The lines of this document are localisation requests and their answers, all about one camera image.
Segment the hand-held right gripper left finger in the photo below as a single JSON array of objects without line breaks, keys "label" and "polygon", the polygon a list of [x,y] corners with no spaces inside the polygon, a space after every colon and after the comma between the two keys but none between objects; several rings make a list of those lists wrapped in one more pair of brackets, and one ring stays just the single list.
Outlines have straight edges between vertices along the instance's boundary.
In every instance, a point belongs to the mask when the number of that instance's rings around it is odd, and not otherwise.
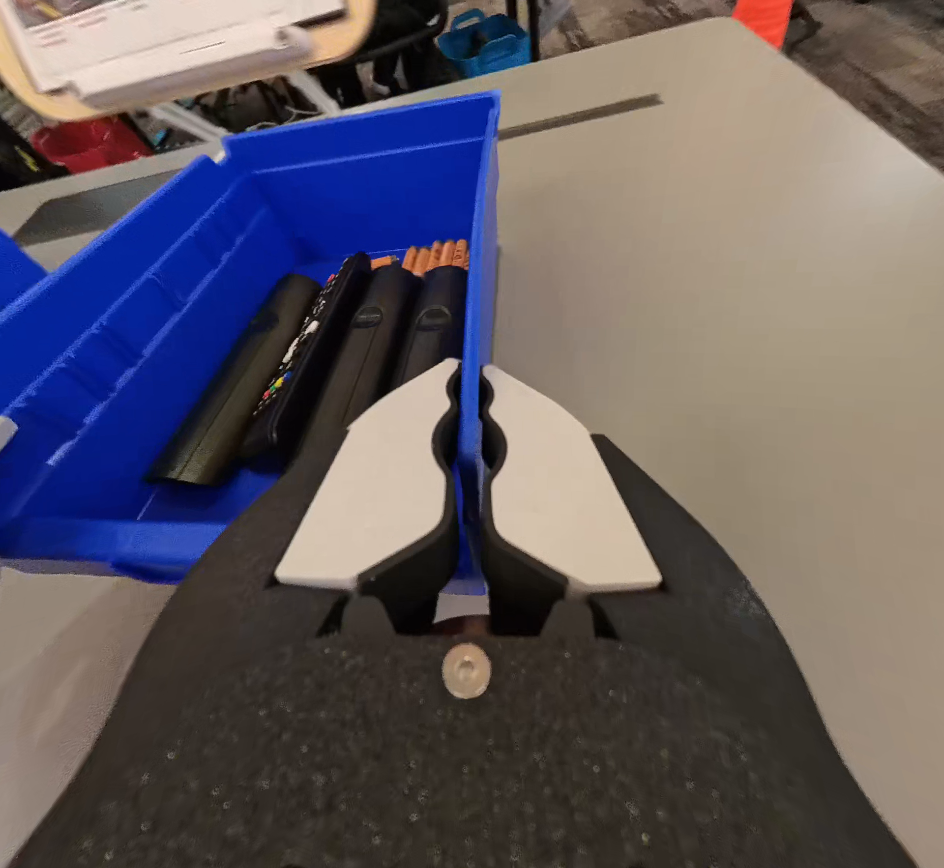
[{"label": "hand-held right gripper left finger", "polygon": [[348,426],[277,565],[280,586],[374,597],[396,627],[434,613],[459,558],[461,376],[447,357]]}]

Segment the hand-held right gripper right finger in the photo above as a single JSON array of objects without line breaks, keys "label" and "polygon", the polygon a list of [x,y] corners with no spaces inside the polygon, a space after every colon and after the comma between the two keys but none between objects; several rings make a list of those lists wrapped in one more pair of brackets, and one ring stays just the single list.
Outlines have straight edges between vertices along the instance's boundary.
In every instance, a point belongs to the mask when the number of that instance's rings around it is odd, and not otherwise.
[{"label": "hand-held right gripper right finger", "polygon": [[480,561],[491,626],[538,635],[562,603],[657,590],[663,575],[594,437],[494,364],[480,376]]}]

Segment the grey desk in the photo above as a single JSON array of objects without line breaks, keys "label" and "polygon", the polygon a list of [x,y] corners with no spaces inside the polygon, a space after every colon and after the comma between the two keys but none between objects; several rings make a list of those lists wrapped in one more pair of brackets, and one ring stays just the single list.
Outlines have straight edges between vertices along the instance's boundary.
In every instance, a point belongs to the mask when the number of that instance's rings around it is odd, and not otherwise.
[{"label": "grey desk", "polygon": [[345,432],[170,591],[12,866],[942,866],[942,174],[733,20],[441,99],[492,90],[480,430],[489,364],[571,413],[662,585],[495,633],[458,422],[431,616],[280,586]]}]

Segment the blue bin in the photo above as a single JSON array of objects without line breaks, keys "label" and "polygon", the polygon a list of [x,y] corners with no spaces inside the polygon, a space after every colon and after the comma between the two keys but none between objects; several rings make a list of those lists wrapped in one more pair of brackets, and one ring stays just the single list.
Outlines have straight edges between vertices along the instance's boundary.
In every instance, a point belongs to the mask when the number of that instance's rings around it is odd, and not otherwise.
[{"label": "blue bin", "polygon": [[23,294],[41,283],[48,272],[1,230],[1,300],[5,309]]},{"label": "blue bin", "polygon": [[2,564],[176,584],[274,483],[146,481],[283,275],[470,244],[458,471],[482,474],[501,93],[232,135],[2,310]]}]

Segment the red bin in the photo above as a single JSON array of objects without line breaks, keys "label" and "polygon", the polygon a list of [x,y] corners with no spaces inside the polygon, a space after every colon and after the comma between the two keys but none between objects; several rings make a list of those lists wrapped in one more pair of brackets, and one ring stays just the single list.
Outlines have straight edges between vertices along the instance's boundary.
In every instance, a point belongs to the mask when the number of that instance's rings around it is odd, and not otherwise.
[{"label": "red bin", "polygon": [[64,121],[44,126],[31,145],[69,174],[85,174],[154,155],[148,141],[119,117]]}]

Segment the blue tote basket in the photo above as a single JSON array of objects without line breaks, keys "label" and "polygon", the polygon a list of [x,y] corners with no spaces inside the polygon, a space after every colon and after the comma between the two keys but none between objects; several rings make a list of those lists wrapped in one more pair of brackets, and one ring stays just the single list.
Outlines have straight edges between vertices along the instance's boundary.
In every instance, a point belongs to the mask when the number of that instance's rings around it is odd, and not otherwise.
[{"label": "blue tote basket", "polygon": [[529,33],[506,14],[486,15],[480,9],[469,9],[453,18],[436,44],[466,79],[531,62]]}]

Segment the pile of orange batteries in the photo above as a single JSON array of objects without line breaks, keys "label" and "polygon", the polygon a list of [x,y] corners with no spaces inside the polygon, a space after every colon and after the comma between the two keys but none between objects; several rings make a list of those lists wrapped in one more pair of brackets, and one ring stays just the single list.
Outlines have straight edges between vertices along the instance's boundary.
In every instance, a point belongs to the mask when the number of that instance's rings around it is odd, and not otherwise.
[{"label": "pile of orange batteries", "polygon": [[429,246],[411,246],[402,258],[391,255],[370,261],[370,268],[374,272],[382,268],[399,266],[419,277],[442,268],[458,268],[467,272],[469,265],[470,243],[465,239],[437,240]]}]

